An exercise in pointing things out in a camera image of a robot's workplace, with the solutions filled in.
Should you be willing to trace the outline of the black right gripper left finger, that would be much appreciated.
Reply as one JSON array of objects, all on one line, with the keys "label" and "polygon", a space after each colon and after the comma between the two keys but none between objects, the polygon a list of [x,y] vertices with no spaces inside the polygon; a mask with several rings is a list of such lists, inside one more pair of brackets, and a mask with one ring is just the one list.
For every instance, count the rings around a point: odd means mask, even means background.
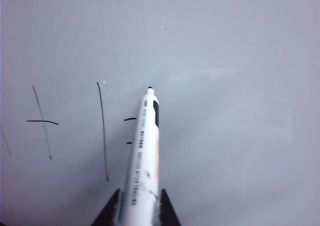
[{"label": "black right gripper left finger", "polygon": [[103,209],[94,219],[92,226],[113,226],[114,225],[114,217],[117,212],[117,207],[119,203],[119,195],[120,189],[118,188],[108,202],[105,204]]}]

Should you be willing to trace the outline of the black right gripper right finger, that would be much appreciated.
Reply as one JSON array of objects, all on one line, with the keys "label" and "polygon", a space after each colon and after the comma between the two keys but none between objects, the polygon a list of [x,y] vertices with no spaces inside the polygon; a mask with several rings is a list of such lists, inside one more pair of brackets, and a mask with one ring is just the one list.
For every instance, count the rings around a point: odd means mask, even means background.
[{"label": "black right gripper right finger", "polygon": [[160,198],[157,201],[156,226],[181,226],[181,222],[170,201],[167,191],[162,188]]}]

